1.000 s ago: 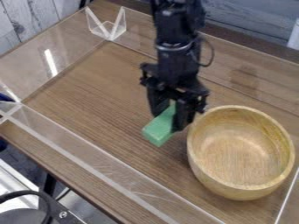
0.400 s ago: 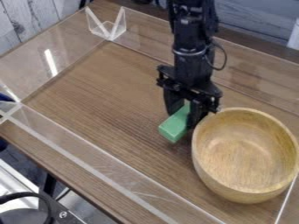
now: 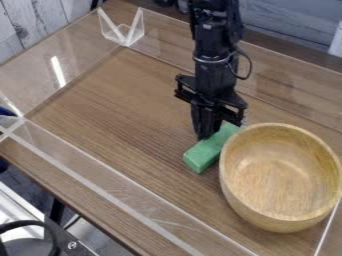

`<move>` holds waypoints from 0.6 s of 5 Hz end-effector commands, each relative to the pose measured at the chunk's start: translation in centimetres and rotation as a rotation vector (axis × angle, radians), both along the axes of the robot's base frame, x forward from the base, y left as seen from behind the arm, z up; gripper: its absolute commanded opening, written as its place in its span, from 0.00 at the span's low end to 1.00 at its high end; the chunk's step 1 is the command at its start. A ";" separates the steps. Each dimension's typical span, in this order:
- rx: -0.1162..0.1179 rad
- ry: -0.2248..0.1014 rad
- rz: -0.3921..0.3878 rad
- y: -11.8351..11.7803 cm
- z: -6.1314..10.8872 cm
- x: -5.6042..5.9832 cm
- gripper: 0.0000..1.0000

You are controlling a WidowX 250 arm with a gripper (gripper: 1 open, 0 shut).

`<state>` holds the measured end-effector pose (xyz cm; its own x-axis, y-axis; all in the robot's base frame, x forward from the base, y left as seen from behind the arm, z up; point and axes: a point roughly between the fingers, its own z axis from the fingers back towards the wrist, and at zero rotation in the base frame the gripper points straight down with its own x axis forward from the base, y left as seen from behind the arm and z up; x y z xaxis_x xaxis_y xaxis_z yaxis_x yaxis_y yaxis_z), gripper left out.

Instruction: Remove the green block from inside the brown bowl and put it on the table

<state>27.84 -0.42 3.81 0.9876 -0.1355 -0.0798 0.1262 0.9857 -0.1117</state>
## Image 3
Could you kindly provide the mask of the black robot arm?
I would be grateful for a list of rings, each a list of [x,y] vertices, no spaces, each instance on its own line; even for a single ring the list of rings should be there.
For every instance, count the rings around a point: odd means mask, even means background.
[[[202,140],[219,131],[223,121],[237,127],[243,124],[249,105],[235,86],[238,79],[249,79],[253,62],[238,46],[239,0],[189,0],[189,15],[195,73],[175,77],[175,96],[191,105],[193,127]]]

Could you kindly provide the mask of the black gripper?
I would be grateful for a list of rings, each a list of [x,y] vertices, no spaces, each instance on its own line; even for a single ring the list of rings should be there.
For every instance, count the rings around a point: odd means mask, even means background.
[[[235,91],[241,78],[238,65],[237,57],[222,63],[197,63],[194,76],[179,74],[175,77],[175,96],[191,105],[193,126],[199,140],[219,131],[222,121],[242,125],[247,102]]]

